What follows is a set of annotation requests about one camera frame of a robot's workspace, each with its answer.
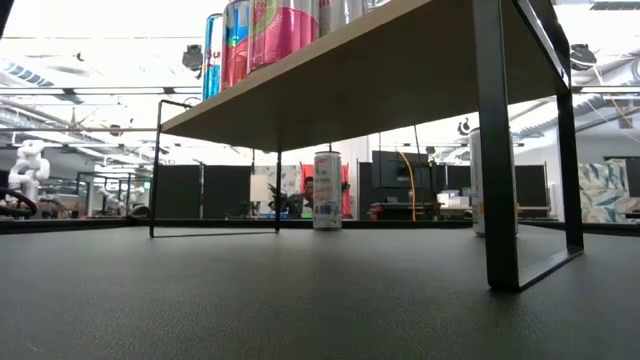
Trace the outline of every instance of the blue can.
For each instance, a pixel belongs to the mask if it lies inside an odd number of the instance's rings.
[[[213,14],[207,18],[207,30],[204,39],[204,82],[202,101],[218,95],[222,75],[222,14]]]

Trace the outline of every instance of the cubicle partition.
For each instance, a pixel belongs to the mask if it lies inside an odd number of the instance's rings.
[[[200,165],[169,165],[158,167],[158,219],[200,218]]]
[[[204,166],[202,218],[224,219],[249,212],[251,167]]]

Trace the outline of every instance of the patterned panel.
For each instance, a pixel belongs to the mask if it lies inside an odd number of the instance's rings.
[[[582,221],[631,223],[625,213],[640,209],[640,198],[629,196],[624,160],[603,164],[578,164]]]

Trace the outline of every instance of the ceiling light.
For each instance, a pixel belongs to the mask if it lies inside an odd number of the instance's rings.
[[[173,92],[176,94],[201,95],[202,88],[200,86],[174,86]]]
[[[68,144],[70,147],[75,148],[114,148],[119,147],[119,144]]]
[[[15,147],[15,148],[19,148],[22,146],[22,144],[9,144],[9,146],[11,147]],[[53,143],[45,143],[44,147],[63,147],[64,145],[62,144],[53,144]]]
[[[62,89],[46,88],[0,88],[0,95],[20,96],[20,95],[64,95]]]
[[[112,87],[112,88],[75,88],[78,95],[124,95],[124,94],[148,94],[161,95],[164,89],[160,87]]]
[[[80,147],[79,147],[79,148],[77,148],[77,150],[78,150],[79,152],[81,152],[81,153],[85,153],[85,154],[87,154],[87,155],[91,155],[91,156],[95,156],[95,157],[100,157],[100,158],[104,157],[104,154],[101,154],[101,153],[99,153],[99,152],[97,152],[97,151],[95,151],[95,150],[85,149],[85,148],[80,148]]]
[[[640,93],[640,86],[574,86],[574,92],[595,94]]]

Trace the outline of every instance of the can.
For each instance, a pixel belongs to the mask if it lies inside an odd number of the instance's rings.
[[[342,161],[335,151],[317,152],[313,162],[313,228],[342,228]]]
[[[249,52],[249,0],[235,0],[224,9],[222,90],[246,79]]]
[[[251,0],[249,71],[274,64],[318,39],[319,0]]]
[[[220,71],[222,69],[222,14],[213,14],[207,18],[204,37],[204,80],[202,100],[218,95],[220,92]]]
[[[513,179],[513,207],[515,210],[515,230],[518,233],[518,203],[516,199],[516,169],[513,164],[513,139],[511,143],[511,178]],[[484,193],[482,184],[482,149],[480,146],[480,129],[476,128],[469,133],[469,148],[471,151],[471,210],[473,212],[473,232],[484,237]]]
[[[320,0],[320,36],[325,36],[367,13],[367,0]]]

